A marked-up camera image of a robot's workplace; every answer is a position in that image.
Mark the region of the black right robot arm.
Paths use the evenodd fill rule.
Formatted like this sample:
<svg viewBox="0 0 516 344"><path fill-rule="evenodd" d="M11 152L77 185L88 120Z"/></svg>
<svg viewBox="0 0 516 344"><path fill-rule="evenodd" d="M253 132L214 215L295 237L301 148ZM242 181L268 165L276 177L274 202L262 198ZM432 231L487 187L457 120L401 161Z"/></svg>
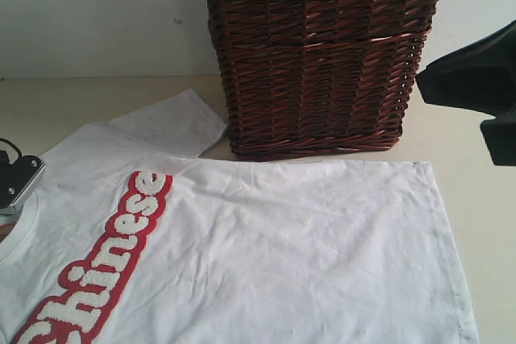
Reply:
<svg viewBox="0 0 516 344"><path fill-rule="evenodd" d="M515 22L430 63L416 83L427 104L491 115L480 124L491 160L515 165Z"/></svg>

